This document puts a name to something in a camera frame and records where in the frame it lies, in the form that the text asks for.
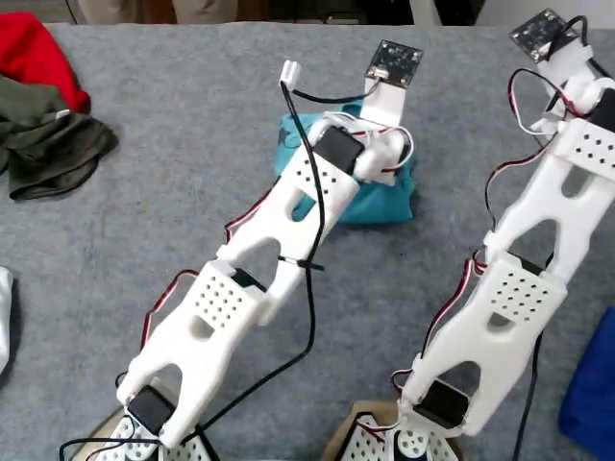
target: gray felt surface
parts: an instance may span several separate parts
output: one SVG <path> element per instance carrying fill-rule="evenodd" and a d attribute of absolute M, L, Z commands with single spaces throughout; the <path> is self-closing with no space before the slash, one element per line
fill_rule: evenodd
<path fill-rule="evenodd" d="M 14 362 L 0 378 L 0 459 L 7 461 L 56 459 L 61 442 L 87 435 L 117 406 L 113 378 L 137 353 L 146 309 L 178 270 L 213 257 L 223 224 L 271 183 L 284 59 L 301 62 L 305 90 L 341 95 L 361 88 L 382 38 L 425 49 L 404 117 L 420 159 L 417 219 L 334 230 L 317 257 L 327 272 L 315 275 L 311 356 L 209 432 L 225 460 L 318 458 L 353 400 L 394 397 L 388 374 L 410 365 L 431 315 L 455 290 L 463 258 L 488 228 L 486 175 L 535 149 L 516 128 L 505 94 L 510 72 L 529 60 L 504 29 L 51 30 L 90 92 L 94 114 L 121 145 L 69 196 L 22 204 L 0 196 L 0 261 L 17 278 Z M 615 33 L 593 33 L 592 41 L 600 62 L 615 68 Z M 543 89 L 520 79 L 518 92 L 531 119 L 545 103 Z M 496 210 L 518 196 L 529 174 L 520 169 L 497 181 Z M 4 175 L 0 190 L 7 186 Z M 540 260 L 552 231 L 539 230 L 516 249 Z M 615 297 L 613 232 L 610 213 L 547 328 L 526 461 L 591 459 L 558 434 L 556 417 Z M 270 277 L 264 271 L 272 261 L 252 262 L 257 276 Z M 304 346 L 307 313 L 302 287 L 269 327 L 248 334 L 207 414 Z M 473 460 L 509 458 L 528 382 L 525 375 L 478 437 L 462 440 Z"/>

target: teal fabric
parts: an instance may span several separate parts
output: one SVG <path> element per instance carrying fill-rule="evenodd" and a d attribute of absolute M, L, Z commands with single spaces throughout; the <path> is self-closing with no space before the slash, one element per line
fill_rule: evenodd
<path fill-rule="evenodd" d="M 345 105 L 339 110 L 358 116 L 360 104 Z M 320 115 L 320 113 L 302 113 L 299 115 L 306 132 Z M 280 123 L 278 136 L 278 151 L 275 163 L 276 178 L 288 164 L 300 144 L 301 137 L 292 118 L 290 115 L 285 115 Z M 412 219 L 410 196 L 416 188 L 410 176 L 413 166 L 412 159 L 397 173 L 393 186 L 378 182 L 360 182 L 360 190 L 339 218 L 339 222 L 345 224 L 387 224 L 403 223 Z M 313 200 L 304 198 L 293 210 L 293 218 L 301 220 L 308 214 L 313 205 Z"/>

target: circuit board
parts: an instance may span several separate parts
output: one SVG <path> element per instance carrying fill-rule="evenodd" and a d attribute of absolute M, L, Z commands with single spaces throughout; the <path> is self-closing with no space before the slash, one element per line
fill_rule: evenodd
<path fill-rule="evenodd" d="M 386 84 L 407 88 L 421 58 L 423 50 L 383 40 L 365 72 L 365 77 L 379 77 Z"/>
<path fill-rule="evenodd" d="M 525 24 L 519 26 L 510 33 L 510 38 L 521 48 L 534 62 L 542 61 L 549 51 L 551 42 L 566 25 L 560 16 L 553 10 L 546 9 Z M 568 29 L 559 38 L 553 51 L 566 46 L 578 38 L 578 32 Z"/>

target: cable tie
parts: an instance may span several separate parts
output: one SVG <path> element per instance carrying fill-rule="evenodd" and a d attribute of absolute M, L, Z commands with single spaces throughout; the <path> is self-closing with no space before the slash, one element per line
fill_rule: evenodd
<path fill-rule="evenodd" d="M 294 257 L 287 256 L 278 256 L 278 261 L 290 262 L 291 264 L 296 264 L 302 269 L 313 269 L 315 271 L 324 271 L 325 266 L 320 264 L 314 264 L 313 262 L 307 261 L 306 259 L 295 259 Z"/>

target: olive green cloth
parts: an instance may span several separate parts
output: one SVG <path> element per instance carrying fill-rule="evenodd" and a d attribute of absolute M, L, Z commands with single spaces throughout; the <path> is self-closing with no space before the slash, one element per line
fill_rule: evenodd
<path fill-rule="evenodd" d="M 81 185 L 115 144 L 106 125 L 69 110 L 56 87 L 0 76 L 0 172 L 9 170 L 12 199 L 62 194 Z"/>

